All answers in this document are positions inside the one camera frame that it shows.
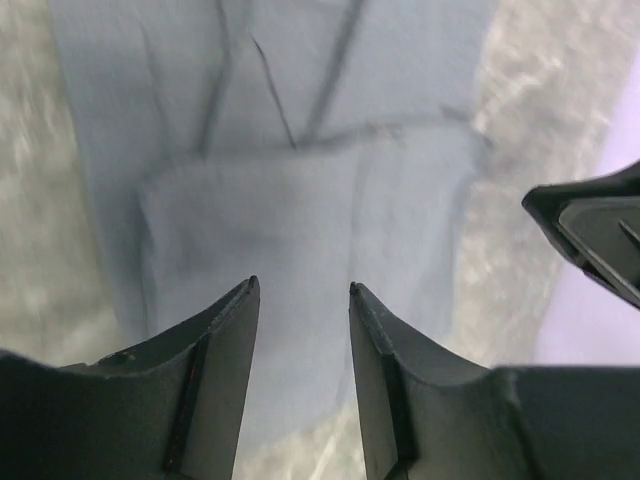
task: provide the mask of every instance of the beige surface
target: beige surface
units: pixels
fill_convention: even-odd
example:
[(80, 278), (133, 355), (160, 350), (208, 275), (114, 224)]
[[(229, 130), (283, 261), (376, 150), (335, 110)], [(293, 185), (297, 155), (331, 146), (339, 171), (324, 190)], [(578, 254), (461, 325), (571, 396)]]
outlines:
[[(85, 207), (45, 0), (0, 0), (0, 344), (42, 361), (123, 345)], [(495, 144), (471, 199), (450, 346), (526, 361), (559, 258), (519, 202), (587, 174), (640, 33), (630, 0), (503, 0), (480, 75)], [(363, 478), (351, 408), (237, 466), (238, 479)]]

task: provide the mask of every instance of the black plastic part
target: black plastic part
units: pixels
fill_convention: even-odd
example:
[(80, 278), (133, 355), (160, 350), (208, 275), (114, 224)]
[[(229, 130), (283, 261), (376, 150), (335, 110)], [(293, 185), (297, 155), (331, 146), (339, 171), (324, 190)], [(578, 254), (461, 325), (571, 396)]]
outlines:
[(369, 480), (640, 478), (640, 370), (471, 363), (351, 287)]
[(640, 163), (585, 182), (531, 190), (522, 205), (587, 276), (640, 308)]
[(0, 478), (230, 479), (260, 288), (95, 365), (0, 352)]

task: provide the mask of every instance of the speckled tabletop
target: speckled tabletop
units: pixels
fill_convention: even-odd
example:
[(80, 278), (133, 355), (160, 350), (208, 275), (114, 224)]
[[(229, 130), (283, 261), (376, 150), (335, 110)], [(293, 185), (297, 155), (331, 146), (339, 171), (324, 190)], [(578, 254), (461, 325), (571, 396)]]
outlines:
[[(526, 362), (560, 258), (520, 207), (538, 183), (584, 177), (640, 34), (640, 2), (502, 0), (476, 122), (493, 142), (470, 200), (447, 346)], [(46, 0), (0, 0), (0, 344), (52, 364), (124, 345), (86, 209)], [(364, 478), (357, 411), (240, 459), (235, 478)]]

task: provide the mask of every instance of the gray cloth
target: gray cloth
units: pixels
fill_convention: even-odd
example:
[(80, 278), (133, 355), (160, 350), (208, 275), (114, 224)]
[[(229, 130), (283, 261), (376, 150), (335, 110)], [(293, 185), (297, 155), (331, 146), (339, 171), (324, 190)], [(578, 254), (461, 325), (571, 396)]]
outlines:
[(447, 332), (484, 151), (465, 117), (493, 0), (252, 5), (51, 0), (129, 338), (260, 276), (245, 451), (352, 394), (351, 280), (424, 333)]
[(144, 187), (151, 333), (261, 279), (241, 452), (352, 398), (350, 281), (422, 332), (447, 331), (457, 229), (484, 148), (442, 120), (298, 154), (192, 159)]

